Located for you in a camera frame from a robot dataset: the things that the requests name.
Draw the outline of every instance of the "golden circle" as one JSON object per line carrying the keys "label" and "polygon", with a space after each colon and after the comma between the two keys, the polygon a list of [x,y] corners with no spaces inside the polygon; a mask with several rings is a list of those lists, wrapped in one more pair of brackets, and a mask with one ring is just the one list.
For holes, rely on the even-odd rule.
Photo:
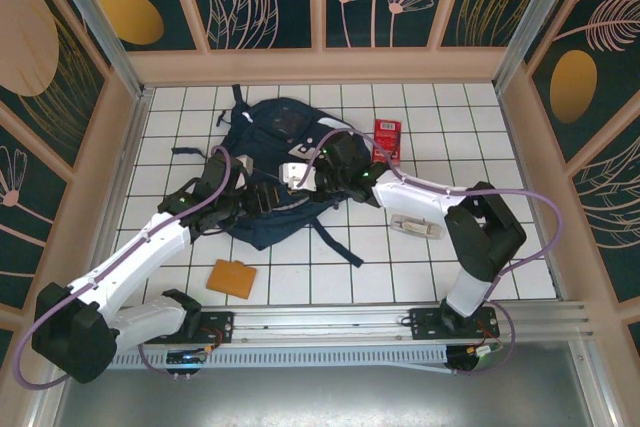
{"label": "golden circle", "polygon": [[0,0],[0,85],[39,95],[58,68],[58,31],[45,0]]}
{"label": "golden circle", "polygon": [[564,124],[578,120],[589,108],[598,83],[598,68],[581,50],[564,54],[551,77],[551,111]]}
{"label": "golden circle", "polygon": [[98,0],[98,3],[122,40],[148,45],[164,34],[160,12],[148,0]]}

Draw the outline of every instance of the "navy blue backpack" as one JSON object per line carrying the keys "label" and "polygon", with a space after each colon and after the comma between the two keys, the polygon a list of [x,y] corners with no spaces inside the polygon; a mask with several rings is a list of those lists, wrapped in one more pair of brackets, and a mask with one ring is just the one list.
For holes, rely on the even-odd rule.
{"label": "navy blue backpack", "polygon": [[[310,224],[349,263],[356,267],[362,265],[362,259],[335,241],[317,219],[347,196],[338,194],[330,201],[312,203],[306,201],[306,197],[290,195],[287,187],[278,181],[281,164],[306,162],[325,134],[349,125],[299,100],[281,97],[263,100],[250,107],[242,98],[239,85],[233,86],[233,94],[236,103],[231,110],[231,127],[221,145],[234,157],[251,157],[254,170],[249,183],[274,184],[280,202],[268,214],[239,219],[235,225],[222,223],[221,227],[229,229],[227,232],[232,237],[263,250]],[[358,137],[356,142],[363,155],[369,157],[371,154],[364,141]]]}

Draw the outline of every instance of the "white tile floor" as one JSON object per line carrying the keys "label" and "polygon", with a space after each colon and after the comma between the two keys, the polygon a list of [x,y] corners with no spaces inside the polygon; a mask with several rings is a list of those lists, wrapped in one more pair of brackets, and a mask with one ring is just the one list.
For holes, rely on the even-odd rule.
{"label": "white tile floor", "polygon": [[[363,132],[373,119],[403,123],[401,169],[438,183],[522,187],[505,123],[491,84],[349,84],[243,87],[250,104],[278,95],[311,102]],[[162,196],[202,172],[197,155],[173,155],[174,146],[208,150],[228,125],[216,126],[233,105],[230,87],[157,89],[136,160],[116,245],[124,245],[156,211]],[[523,258],[540,248],[528,201],[507,197],[528,235]],[[329,210],[320,220],[331,235],[361,256],[357,269],[304,228],[264,251],[226,234],[202,237],[171,259],[138,289],[136,305],[168,288],[179,288],[206,306],[319,305],[420,302],[442,299],[460,269],[448,239],[424,241],[387,228],[390,218],[355,202]],[[205,288],[217,259],[240,260],[258,269],[248,300]],[[507,275],[494,299],[556,298],[544,261]]]}

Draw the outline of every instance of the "red package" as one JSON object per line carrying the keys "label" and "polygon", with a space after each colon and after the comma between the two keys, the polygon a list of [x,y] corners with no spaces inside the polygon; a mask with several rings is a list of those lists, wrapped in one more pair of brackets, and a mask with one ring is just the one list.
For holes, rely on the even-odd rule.
{"label": "red package", "polygon": [[[393,165],[400,165],[400,133],[402,122],[396,120],[376,119],[373,139],[389,154]],[[374,162],[386,162],[384,155],[373,149]]]}

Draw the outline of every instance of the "orange sponge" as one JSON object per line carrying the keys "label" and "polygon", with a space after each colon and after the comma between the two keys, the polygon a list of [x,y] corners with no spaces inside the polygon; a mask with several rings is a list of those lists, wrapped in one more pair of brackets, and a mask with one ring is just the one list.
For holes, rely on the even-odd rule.
{"label": "orange sponge", "polygon": [[256,269],[242,262],[218,260],[207,280],[207,289],[248,299],[256,273]]}

